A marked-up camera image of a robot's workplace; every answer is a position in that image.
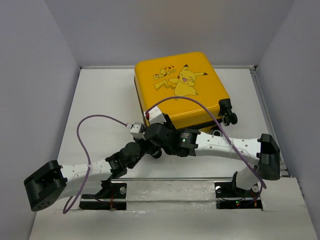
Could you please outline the yellow hard-shell suitcase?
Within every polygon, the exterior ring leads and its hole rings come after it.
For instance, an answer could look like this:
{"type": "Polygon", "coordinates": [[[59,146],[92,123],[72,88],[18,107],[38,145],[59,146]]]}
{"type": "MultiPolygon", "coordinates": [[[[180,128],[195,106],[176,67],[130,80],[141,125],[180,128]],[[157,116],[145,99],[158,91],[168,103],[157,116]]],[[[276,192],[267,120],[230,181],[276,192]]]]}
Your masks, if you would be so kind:
{"type": "Polygon", "coordinates": [[[134,68],[134,84],[143,113],[173,97],[158,107],[177,130],[204,130],[221,136],[218,123],[238,122],[228,92],[202,52],[141,61],[134,68]]]}

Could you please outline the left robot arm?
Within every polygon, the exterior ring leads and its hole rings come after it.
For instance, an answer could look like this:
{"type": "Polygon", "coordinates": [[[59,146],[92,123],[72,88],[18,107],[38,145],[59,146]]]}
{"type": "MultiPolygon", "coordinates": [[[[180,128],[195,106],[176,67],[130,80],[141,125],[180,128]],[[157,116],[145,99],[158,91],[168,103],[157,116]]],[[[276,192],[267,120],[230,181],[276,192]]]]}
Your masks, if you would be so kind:
{"type": "Polygon", "coordinates": [[[23,184],[30,209],[42,211],[56,201],[81,194],[104,198],[110,194],[111,181],[133,169],[145,156],[158,158],[159,147],[145,140],[129,142],[105,159],[87,164],[65,165],[51,160],[28,176],[23,184]]]}

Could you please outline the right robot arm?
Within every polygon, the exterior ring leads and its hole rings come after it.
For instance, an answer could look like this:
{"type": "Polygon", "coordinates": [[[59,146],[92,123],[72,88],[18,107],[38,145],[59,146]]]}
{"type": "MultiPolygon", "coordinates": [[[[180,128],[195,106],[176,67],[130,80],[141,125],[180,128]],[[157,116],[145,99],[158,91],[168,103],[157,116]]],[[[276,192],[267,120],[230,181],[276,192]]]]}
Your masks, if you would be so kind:
{"type": "Polygon", "coordinates": [[[178,157],[221,157],[244,162],[245,168],[234,174],[230,190],[242,196],[258,182],[277,181],[281,177],[280,148],[270,134],[260,138],[238,139],[214,136],[197,129],[176,129],[166,114],[145,114],[149,126],[147,141],[178,157]]]}

